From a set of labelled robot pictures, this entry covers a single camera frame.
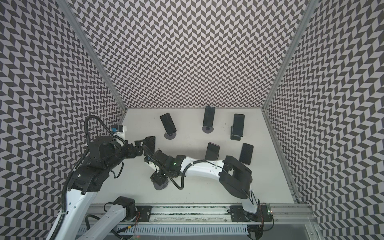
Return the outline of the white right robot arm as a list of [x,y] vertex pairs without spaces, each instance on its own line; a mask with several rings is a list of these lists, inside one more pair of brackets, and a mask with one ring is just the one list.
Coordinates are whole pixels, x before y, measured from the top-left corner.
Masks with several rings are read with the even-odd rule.
[[241,200],[243,217],[241,222],[274,222],[270,207],[262,206],[253,191],[252,171],[232,156],[224,160],[196,160],[178,155],[175,158],[161,150],[152,153],[144,146],[145,162],[154,169],[150,179],[156,190],[160,191],[172,182],[178,190],[185,187],[186,177],[202,177],[218,181],[233,197]]

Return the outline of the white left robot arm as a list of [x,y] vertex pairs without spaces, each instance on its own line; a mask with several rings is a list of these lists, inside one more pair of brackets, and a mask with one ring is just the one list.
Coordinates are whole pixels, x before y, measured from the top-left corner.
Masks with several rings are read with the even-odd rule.
[[[114,174],[114,178],[118,178],[124,168],[123,161],[141,157],[145,143],[145,140],[138,140],[128,144],[120,136],[102,136],[90,141],[80,163],[76,164],[64,183],[61,210],[47,240],[75,240],[91,203],[110,173],[121,165],[119,174]],[[136,217],[135,210],[133,199],[118,197],[107,216],[102,217],[101,222],[87,230],[80,239],[103,239],[119,221]]]

